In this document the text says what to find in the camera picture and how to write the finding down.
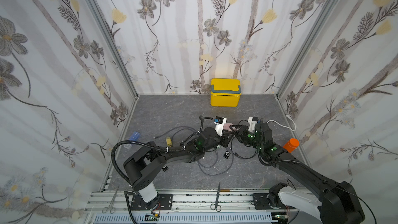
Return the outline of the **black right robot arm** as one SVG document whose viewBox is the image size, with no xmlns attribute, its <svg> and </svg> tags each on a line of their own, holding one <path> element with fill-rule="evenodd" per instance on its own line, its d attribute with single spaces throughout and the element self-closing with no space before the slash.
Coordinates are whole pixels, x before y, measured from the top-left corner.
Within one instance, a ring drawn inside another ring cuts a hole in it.
<svg viewBox="0 0 398 224">
<path fill-rule="evenodd" d="M 275 167 L 301 183 L 311 194 L 297 192 L 285 183 L 268 191 L 273 208 L 291 206 L 317 218 L 324 224 L 360 224 L 365 214 L 354 188 L 346 181 L 338 183 L 300 162 L 289 151 L 274 143 L 267 123 L 258 122 L 253 130 L 247 125 L 232 125 L 237 140 L 257 150 L 260 163 Z"/>
</svg>

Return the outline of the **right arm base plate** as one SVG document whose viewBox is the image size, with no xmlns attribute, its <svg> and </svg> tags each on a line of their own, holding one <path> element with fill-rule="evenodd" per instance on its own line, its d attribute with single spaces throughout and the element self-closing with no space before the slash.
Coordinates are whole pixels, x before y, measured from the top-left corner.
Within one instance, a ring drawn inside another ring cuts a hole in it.
<svg viewBox="0 0 398 224">
<path fill-rule="evenodd" d="M 278 198 L 275 194 L 253 194 L 253 204 L 255 209 L 280 209 Z"/>
</svg>

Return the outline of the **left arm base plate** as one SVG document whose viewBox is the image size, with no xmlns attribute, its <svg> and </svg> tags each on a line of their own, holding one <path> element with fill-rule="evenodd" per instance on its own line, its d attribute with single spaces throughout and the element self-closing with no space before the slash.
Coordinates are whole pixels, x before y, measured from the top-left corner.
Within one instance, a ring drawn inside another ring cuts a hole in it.
<svg viewBox="0 0 398 224">
<path fill-rule="evenodd" d="M 169 211 L 172 209 L 172 203 L 172 194 L 158 194 L 158 196 L 149 203 L 146 203 L 141 196 L 134 195 L 132 199 L 129 200 L 129 207 L 132 211 Z"/>
</svg>

